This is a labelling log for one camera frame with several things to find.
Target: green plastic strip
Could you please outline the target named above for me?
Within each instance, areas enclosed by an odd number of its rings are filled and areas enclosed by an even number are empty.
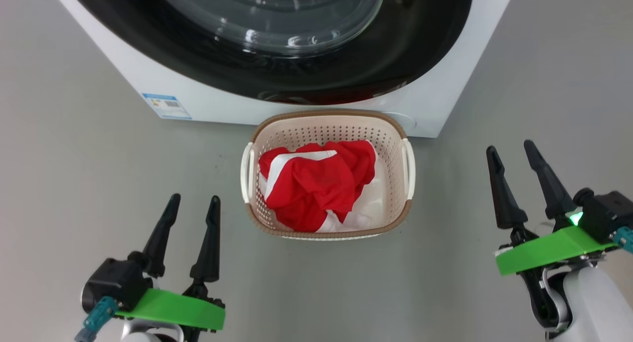
[[[614,246],[602,245],[580,227],[570,226],[498,255],[497,267],[502,275],[516,274]]]
[[[226,311],[207,301],[149,289],[133,311],[117,315],[219,331],[224,328]]]

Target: beige plastic basket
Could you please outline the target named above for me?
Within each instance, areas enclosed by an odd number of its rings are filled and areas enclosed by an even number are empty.
[[[280,146],[294,151],[311,142],[323,145],[327,141],[365,139],[373,144],[386,171],[383,227],[354,232],[294,232],[276,220],[260,194],[260,155]],[[296,112],[271,117],[257,127],[242,156],[240,184],[251,218],[269,234],[309,240],[368,238],[394,229],[409,212],[415,189],[415,159],[405,131],[387,115],[358,110]]]

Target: floor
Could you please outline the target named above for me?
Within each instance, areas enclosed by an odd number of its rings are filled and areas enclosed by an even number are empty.
[[[181,193],[161,287],[181,292],[214,194],[222,199],[226,328],[201,341],[543,340],[518,277],[500,277],[484,151],[504,159],[539,234],[533,139],[572,193],[633,196],[629,0],[512,0],[437,139],[412,139],[413,209],[346,242],[256,229],[238,188],[253,128],[156,117],[57,0],[0,0],[0,321],[6,340],[72,340],[79,294],[106,258],[144,247]],[[601,263],[633,303],[633,259]],[[117,341],[111,322],[97,342]]]

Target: basket handle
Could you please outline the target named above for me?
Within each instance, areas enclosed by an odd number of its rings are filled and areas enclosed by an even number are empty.
[[[402,139],[402,164],[405,172],[405,182],[408,182],[407,200],[411,200],[415,191],[415,157],[411,142],[407,138]]]
[[[255,171],[255,150],[253,142],[249,142],[242,154],[242,165],[239,171],[239,181],[242,188],[244,203],[250,203],[253,196],[253,173]]]

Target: teal connector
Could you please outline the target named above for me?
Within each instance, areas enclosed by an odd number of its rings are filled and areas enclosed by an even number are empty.
[[[628,227],[620,227],[613,235],[613,243],[633,254],[633,231]]]
[[[84,320],[84,328],[75,336],[75,342],[93,342],[99,330],[114,317],[117,311],[117,300],[111,297],[101,298]]]

